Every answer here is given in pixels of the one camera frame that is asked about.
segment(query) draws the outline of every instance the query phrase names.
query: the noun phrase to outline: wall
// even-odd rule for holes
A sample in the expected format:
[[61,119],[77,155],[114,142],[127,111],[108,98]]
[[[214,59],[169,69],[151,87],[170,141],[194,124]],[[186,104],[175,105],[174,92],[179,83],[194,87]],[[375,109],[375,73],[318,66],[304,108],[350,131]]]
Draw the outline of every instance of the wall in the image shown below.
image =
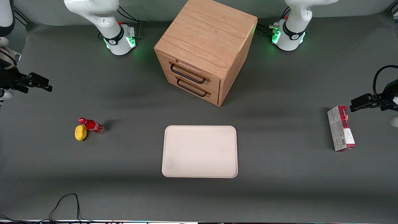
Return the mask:
[[[286,8],[284,0],[216,0],[259,18],[280,16]],[[187,0],[120,0],[120,5],[139,20],[173,20]],[[328,6],[313,7],[314,17],[366,16],[385,11],[394,0],[340,0]],[[47,25],[90,24],[73,14],[63,0],[14,0],[14,5],[30,20]],[[126,22],[118,13],[116,19]]]

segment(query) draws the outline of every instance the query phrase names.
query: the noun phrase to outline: bottle cap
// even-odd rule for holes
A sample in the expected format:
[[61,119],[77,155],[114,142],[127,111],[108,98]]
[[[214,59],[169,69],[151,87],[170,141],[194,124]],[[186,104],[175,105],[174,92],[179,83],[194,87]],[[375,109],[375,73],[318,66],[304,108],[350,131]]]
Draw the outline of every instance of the bottle cap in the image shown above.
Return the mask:
[[87,120],[85,118],[79,118],[79,123],[85,124]]

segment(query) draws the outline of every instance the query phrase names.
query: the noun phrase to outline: lemon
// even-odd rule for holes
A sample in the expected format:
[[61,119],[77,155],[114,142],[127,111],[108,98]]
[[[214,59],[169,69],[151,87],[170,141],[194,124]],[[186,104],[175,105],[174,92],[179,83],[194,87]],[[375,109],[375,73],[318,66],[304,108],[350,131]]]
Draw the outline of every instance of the lemon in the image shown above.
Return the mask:
[[87,129],[84,125],[77,125],[75,129],[75,138],[78,141],[82,141],[87,137]]

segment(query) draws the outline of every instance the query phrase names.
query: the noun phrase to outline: green led light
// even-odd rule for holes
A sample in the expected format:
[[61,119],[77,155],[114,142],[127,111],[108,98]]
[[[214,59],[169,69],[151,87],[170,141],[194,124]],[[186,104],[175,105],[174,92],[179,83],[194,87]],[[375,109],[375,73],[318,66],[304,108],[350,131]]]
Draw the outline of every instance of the green led light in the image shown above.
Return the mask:
[[127,42],[129,43],[130,47],[135,47],[135,38],[133,37],[126,37]]
[[278,30],[278,32],[276,32],[273,37],[272,37],[272,42],[273,43],[278,43],[279,37],[281,36],[281,31]]
[[103,39],[103,41],[104,41],[104,42],[105,42],[105,44],[106,44],[106,48],[108,48],[108,49],[109,49],[108,43],[106,42],[105,38]]
[[300,40],[300,43],[302,43],[302,40],[304,40],[305,32],[302,34],[302,38]]

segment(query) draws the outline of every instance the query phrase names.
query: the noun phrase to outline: plastic tray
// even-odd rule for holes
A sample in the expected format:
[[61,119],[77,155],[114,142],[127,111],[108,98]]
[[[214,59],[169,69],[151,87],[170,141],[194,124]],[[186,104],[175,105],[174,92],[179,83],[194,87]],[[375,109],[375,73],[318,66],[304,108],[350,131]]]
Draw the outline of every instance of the plastic tray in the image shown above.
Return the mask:
[[164,132],[162,173],[165,177],[236,177],[236,129],[168,126]]

